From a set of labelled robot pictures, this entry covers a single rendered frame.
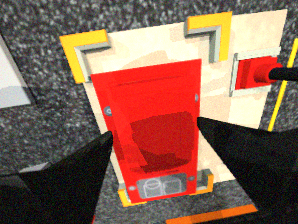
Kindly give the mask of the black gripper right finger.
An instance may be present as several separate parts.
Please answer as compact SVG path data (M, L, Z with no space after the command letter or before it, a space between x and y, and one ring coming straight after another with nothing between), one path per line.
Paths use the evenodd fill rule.
M197 127L259 210L286 205L298 171L298 127L271 132L202 116Z

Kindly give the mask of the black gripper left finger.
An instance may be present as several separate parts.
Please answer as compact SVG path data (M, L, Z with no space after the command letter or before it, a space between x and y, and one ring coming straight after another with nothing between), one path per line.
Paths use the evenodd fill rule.
M0 209L31 205L49 224L91 224L113 140L106 131L44 170L0 176Z

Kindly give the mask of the yellow rectangular outline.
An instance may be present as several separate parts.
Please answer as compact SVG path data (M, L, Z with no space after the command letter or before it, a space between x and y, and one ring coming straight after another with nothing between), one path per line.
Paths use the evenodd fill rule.
M296 52L297 52L296 51L297 47L298 47L298 39L294 39L294 45L292 47L292 51L291 51L291 54L290 54L290 57L289 57L289 60L288 60L289 63L287 65L287 67L292 66L295 55L296 55ZM284 92L286 84L287 84L287 81L282 81L281 90L279 92L279 95L278 95L278 98L277 98L277 101L276 101L276 104L275 104L275 108L274 108L274 111L273 111L273 114L272 114L272 117L271 117L271 120L270 120L270 123L269 123L269 126L268 126L268 131L272 130L272 127L273 127L273 124L274 124L274 121L275 121L275 118L276 118L276 115L277 115L277 112L278 112L278 109L279 109L279 106L280 106L280 103L281 103L281 100L282 100L282 94Z

